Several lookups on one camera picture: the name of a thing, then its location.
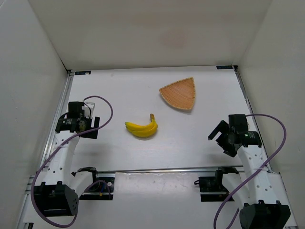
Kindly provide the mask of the yellow fake banana bunch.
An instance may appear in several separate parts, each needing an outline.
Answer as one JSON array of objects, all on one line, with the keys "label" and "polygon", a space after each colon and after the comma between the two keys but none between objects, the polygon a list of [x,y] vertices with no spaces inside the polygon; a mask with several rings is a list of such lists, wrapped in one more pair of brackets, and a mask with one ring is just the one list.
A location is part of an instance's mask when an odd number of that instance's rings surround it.
[{"label": "yellow fake banana bunch", "polygon": [[125,122],[126,129],[136,137],[148,138],[157,132],[158,125],[155,121],[154,114],[150,114],[151,122],[148,125],[137,125]]}]

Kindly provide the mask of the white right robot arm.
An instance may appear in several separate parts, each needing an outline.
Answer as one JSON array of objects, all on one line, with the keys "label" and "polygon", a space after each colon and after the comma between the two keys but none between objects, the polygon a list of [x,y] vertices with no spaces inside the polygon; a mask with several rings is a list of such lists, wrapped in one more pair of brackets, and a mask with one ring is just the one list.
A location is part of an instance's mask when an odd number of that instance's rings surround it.
[{"label": "white right robot arm", "polygon": [[238,156],[243,164],[246,179],[242,180],[233,167],[222,167],[215,173],[217,181],[229,192],[221,203],[213,220],[217,219],[226,202],[233,199],[238,205],[234,218],[239,218],[243,229],[282,229],[291,216],[288,205],[281,203],[271,184],[265,166],[262,141],[256,131],[248,128],[247,116],[231,114],[228,121],[222,120],[209,134],[230,157]]}]

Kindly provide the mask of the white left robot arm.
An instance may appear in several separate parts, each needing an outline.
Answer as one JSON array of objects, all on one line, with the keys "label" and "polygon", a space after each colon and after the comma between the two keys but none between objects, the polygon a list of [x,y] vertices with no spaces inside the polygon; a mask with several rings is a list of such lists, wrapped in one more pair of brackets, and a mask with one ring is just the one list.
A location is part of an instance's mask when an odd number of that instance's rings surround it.
[{"label": "white left robot arm", "polygon": [[55,148],[42,167],[47,171],[40,184],[33,183],[31,200],[41,218],[77,216],[83,192],[98,185],[97,170],[82,167],[71,171],[74,151],[80,138],[97,139],[100,118],[88,112],[68,112],[55,128]]}]

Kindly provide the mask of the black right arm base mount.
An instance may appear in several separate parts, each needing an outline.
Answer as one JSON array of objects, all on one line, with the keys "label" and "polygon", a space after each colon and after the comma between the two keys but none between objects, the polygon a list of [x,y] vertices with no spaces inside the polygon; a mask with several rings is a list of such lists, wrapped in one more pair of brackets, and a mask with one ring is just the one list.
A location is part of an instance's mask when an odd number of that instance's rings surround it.
[{"label": "black right arm base mount", "polygon": [[229,191],[223,186],[222,179],[225,174],[239,174],[234,167],[218,167],[214,176],[198,177],[194,181],[199,186],[201,202],[223,202],[229,195]]}]

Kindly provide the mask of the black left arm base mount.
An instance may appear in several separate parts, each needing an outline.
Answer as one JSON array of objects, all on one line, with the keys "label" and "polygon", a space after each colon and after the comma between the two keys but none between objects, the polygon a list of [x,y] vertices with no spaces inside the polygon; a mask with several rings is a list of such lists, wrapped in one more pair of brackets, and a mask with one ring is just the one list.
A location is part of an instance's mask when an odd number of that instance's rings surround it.
[{"label": "black left arm base mount", "polygon": [[114,173],[99,173],[96,175],[96,180],[103,180],[89,188],[80,196],[80,200],[113,200],[115,187]]}]

